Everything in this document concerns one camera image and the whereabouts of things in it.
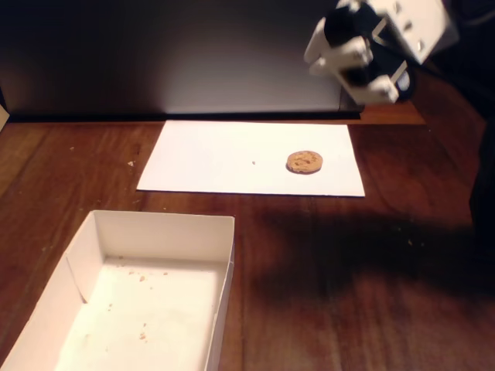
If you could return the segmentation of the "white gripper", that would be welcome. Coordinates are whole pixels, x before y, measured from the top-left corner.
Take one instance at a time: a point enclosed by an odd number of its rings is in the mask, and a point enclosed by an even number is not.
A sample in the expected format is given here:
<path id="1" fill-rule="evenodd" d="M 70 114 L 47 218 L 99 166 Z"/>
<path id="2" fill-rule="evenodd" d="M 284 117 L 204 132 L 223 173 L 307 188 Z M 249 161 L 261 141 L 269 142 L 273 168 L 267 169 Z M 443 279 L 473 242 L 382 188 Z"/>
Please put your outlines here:
<path id="1" fill-rule="evenodd" d="M 340 75 L 357 104 L 395 104 L 416 88 L 415 68 L 459 39 L 442 1 L 339 1 L 353 36 L 331 47 L 326 19 L 313 30 L 304 53 L 310 73 Z"/>

